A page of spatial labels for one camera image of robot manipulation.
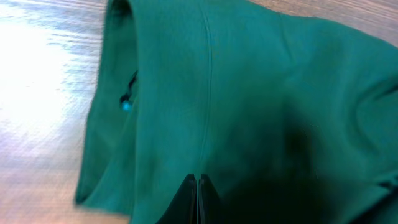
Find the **green cloth garment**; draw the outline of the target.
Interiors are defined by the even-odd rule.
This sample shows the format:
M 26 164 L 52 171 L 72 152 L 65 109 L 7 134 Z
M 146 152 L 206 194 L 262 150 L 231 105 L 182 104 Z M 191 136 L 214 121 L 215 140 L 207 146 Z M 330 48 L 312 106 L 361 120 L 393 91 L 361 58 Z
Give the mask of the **green cloth garment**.
M 249 1 L 112 0 L 78 206 L 156 223 L 188 174 L 225 223 L 397 222 L 397 48 Z

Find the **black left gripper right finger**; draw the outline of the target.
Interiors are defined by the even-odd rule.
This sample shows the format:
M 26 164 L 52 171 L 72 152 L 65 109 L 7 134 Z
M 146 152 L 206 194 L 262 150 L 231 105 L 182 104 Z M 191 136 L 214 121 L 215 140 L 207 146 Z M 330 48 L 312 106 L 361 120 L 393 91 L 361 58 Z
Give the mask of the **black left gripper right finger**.
M 225 224 L 225 221 L 220 197 L 210 178 L 202 174 L 198 183 L 198 223 Z

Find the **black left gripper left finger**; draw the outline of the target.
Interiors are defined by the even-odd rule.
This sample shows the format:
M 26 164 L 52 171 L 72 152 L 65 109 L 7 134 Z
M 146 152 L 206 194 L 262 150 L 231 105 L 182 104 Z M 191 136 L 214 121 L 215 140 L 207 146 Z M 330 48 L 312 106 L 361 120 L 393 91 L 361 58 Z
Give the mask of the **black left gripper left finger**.
M 197 182 L 188 174 L 156 224 L 194 224 L 197 220 Z

